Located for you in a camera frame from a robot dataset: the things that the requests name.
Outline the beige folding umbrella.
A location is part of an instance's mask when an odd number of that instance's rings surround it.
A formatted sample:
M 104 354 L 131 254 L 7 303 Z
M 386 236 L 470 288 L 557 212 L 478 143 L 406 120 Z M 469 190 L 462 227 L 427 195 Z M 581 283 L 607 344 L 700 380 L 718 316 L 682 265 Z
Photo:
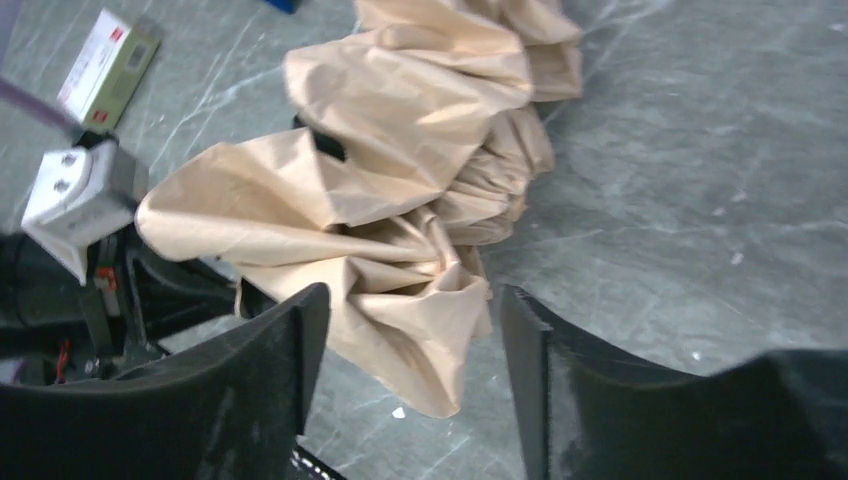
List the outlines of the beige folding umbrella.
M 491 327 L 478 247 L 555 164 L 535 110 L 580 96 L 558 1 L 360 1 L 359 32 L 288 52 L 299 128 L 215 145 L 136 224 L 170 260 L 216 257 L 275 299 L 322 282 L 329 346 L 424 415 L 458 412 Z

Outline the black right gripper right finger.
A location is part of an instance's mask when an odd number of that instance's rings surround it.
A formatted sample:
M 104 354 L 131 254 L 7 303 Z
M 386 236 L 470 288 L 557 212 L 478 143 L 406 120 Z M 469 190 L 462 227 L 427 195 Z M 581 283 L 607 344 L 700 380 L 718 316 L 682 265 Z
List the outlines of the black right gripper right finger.
M 847 354 L 772 350 L 698 376 L 506 286 L 500 322 L 530 479 L 843 479 Z

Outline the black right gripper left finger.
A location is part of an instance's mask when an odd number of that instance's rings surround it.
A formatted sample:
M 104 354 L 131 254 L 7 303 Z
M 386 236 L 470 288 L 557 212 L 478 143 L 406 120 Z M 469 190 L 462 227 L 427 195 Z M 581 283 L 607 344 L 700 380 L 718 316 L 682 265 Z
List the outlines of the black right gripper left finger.
M 1 389 L 5 479 L 326 479 L 300 446 L 329 327 L 310 285 L 109 380 Z

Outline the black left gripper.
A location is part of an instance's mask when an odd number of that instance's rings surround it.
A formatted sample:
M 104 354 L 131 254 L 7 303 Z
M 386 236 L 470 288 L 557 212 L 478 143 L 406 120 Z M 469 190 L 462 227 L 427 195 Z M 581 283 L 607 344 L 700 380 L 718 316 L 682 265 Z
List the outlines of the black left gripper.
M 79 281 L 23 233 L 1 238 L 1 358 L 38 366 L 41 385 L 108 378 L 165 354 L 161 339 L 275 300 L 201 260 L 169 261 L 125 227 L 85 248 Z

